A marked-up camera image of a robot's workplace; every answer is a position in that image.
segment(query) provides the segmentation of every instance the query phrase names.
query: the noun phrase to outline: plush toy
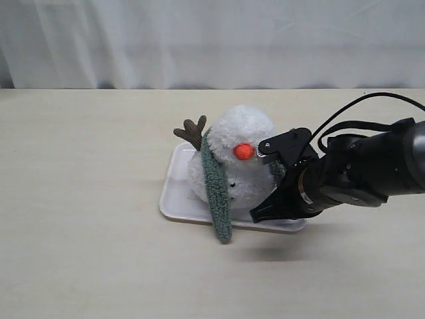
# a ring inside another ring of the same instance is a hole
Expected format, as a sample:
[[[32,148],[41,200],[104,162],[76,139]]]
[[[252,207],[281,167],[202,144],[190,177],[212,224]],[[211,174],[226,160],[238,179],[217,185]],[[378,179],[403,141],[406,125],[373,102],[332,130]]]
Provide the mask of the plush toy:
[[[173,133],[196,149],[187,167],[188,182],[195,194],[209,204],[212,224],[221,243],[232,237],[231,209],[259,205],[285,174],[279,163],[262,165],[258,144],[273,136],[272,121],[253,106],[239,105],[223,114],[206,132],[207,117],[197,124],[183,122]]]

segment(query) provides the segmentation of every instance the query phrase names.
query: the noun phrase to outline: black cable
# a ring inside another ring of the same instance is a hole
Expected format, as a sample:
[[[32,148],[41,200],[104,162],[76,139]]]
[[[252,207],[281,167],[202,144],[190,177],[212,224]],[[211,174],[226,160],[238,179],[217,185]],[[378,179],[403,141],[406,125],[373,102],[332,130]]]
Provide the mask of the black cable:
[[[360,98],[357,98],[356,100],[348,103],[346,106],[344,106],[343,108],[341,108],[339,111],[337,111],[336,113],[334,113],[330,118],[328,118],[322,125],[319,126],[318,129],[316,129],[316,131],[311,135],[310,139],[308,140],[307,143],[305,143],[304,147],[302,148],[301,152],[299,153],[297,162],[300,161],[302,154],[304,153],[305,149],[308,147],[308,145],[311,143],[311,141],[318,135],[318,133],[320,133],[320,131],[322,131],[322,129],[324,129],[326,127],[326,125],[328,125],[330,122],[332,122],[338,115],[340,115],[341,113],[345,112],[346,110],[348,110],[350,107],[354,106],[355,104],[366,100],[368,98],[374,98],[376,96],[387,96],[389,98],[397,98],[399,100],[403,100],[405,102],[408,102],[414,106],[416,106],[417,108],[421,109],[422,111],[425,112],[425,106],[423,106],[421,103],[412,100],[411,98],[407,98],[403,95],[399,95],[399,94],[395,94],[395,93],[390,93],[390,92],[375,92],[375,93],[370,93],[370,94],[366,94],[361,96]]]

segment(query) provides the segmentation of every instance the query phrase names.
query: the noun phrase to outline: white curtain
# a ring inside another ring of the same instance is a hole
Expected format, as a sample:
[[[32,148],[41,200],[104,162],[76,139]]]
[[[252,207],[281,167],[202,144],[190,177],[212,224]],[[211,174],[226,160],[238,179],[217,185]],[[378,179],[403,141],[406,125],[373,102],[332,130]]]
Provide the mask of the white curtain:
[[[424,0],[0,0],[0,85],[425,88]]]

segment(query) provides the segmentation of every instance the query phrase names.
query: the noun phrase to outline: white fluffy snowman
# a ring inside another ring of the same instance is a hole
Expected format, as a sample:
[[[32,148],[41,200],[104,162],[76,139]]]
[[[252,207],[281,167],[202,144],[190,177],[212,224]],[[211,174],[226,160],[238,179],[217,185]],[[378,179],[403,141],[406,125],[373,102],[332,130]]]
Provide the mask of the white fluffy snowman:
[[[271,119],[249,105],[231,108],[211,126],[207,141],[214,157],[224,168],[230,209],[254,208],[271,194],[274,177],[270,168],[258,161],[256,148],[262,140],[272,137],[273,131]],[[192,190],[208,203],[199,150],[189,161],[187,170]]]

